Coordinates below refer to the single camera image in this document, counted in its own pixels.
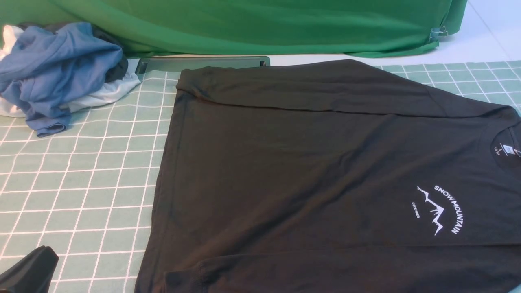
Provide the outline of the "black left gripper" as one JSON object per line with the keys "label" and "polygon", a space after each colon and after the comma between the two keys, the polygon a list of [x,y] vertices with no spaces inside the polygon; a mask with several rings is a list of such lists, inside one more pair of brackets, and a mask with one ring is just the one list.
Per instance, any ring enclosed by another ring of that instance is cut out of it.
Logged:
{"label": "black left gripper", "polygon": [[46,245],[28,255],[0,275],[2,293],[48,293],[59,256]]}

